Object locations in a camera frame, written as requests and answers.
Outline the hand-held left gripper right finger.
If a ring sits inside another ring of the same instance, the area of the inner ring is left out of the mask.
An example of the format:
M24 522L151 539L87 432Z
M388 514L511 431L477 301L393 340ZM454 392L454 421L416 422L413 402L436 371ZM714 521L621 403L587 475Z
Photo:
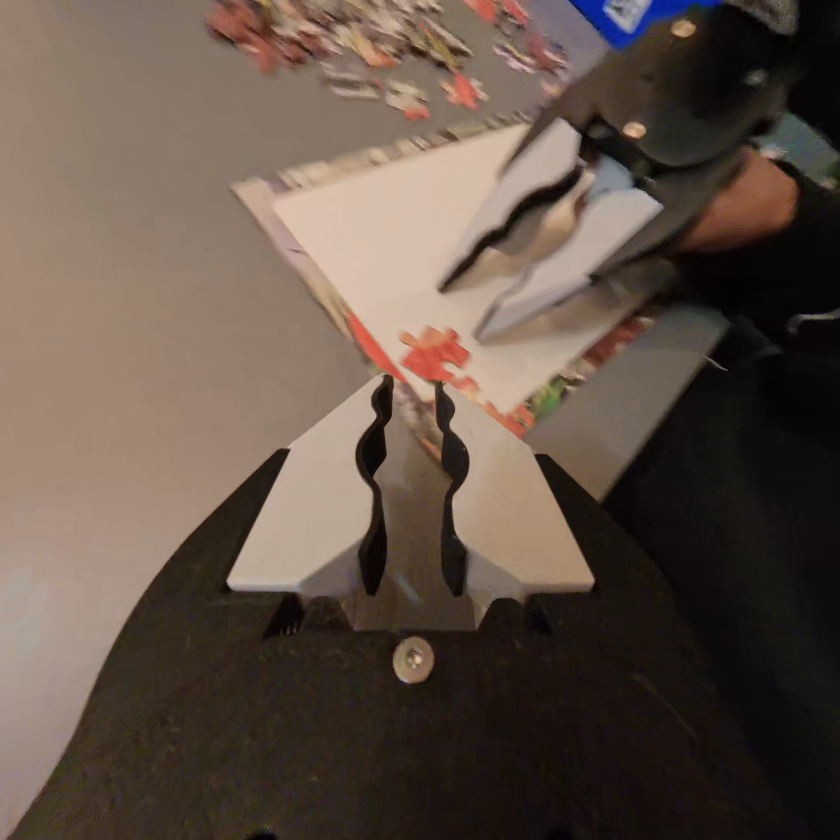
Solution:
M595 579L537 456L449 384L435 391L447 588L472 601L590 592Z

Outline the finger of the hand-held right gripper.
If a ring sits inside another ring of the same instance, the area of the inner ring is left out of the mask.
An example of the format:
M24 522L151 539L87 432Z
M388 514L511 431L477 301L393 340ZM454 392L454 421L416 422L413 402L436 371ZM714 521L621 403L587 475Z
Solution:
M571 231L489 305L475 340L484 345L500 338L588 288L613 261L633 259L634 240L665 210L652 190L625 167L596 167Z
M439 293L526 275L570 243L594 185L581 144L557 121L509 160L459 235Z

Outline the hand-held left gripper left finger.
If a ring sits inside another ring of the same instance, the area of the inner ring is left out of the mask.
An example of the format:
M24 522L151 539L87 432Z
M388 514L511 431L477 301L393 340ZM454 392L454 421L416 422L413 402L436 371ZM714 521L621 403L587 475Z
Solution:
M394 379L382 374L297 438L227 576L233 592L375 595L387 534L375 473Z

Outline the jigsaw puzzle frame board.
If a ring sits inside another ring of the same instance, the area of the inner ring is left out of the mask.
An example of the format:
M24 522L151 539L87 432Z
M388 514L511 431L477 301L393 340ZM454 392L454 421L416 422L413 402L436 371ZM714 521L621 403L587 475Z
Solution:
M479 346L473 330L505 278L437 293L459 235L526 127L520 112L462 122L230 187L371 370L393 377L395 410L436 459L436 382L400 365L400 331L454 329L471 353L461 376L502 412L526 403L536 425L666 310L664 272L651 269L592 287Z

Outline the red fan-patterned jigsaw piece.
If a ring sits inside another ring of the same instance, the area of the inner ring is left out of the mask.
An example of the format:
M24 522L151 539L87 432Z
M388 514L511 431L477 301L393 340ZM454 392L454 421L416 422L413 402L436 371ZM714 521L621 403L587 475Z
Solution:
M471 353L459 334L451 328L425 327L418 335L407 331L397 334L406 352L400 365L426 382L456 383L462 376Z

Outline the pile of jigsaw puzzle pieces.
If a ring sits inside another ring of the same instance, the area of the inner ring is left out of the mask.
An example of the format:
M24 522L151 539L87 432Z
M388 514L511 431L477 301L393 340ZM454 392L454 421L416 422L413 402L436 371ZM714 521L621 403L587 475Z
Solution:
M204 19L217 42L260 73L315 67L335 96L380 102L406 121L430 117L431 95L409 78L428 68L444 101L477 112L490 101L476 52L434 1L216 1Z

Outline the person's right forearm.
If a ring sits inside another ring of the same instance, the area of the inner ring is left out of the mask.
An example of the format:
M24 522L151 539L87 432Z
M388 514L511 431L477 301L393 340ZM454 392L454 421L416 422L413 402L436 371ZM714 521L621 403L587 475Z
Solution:
M800 187L789 227L723 253L674 254L675 262L686 284L728 318L750 321L790 350L838 355L838 195L771 160Z

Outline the person's right hand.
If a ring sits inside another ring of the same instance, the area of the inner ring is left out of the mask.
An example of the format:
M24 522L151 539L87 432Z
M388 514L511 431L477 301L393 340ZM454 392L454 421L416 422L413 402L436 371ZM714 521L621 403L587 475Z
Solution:
M792 223L799 195L794 177L744 146L737 174L675 242L673 253L713 255L777 235Z

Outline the blue plastic bin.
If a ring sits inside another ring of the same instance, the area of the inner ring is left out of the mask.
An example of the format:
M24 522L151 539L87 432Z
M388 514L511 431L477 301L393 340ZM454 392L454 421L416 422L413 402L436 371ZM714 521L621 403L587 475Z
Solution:
M613 48L635 41L646 27L719 1L571 1L571 5Z

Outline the person's black clothing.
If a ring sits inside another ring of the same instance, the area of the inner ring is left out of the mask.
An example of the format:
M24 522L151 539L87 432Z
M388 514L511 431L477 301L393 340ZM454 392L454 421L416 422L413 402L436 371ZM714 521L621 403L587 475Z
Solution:
M735 322L606 499L803 838L838 838L838 352Z

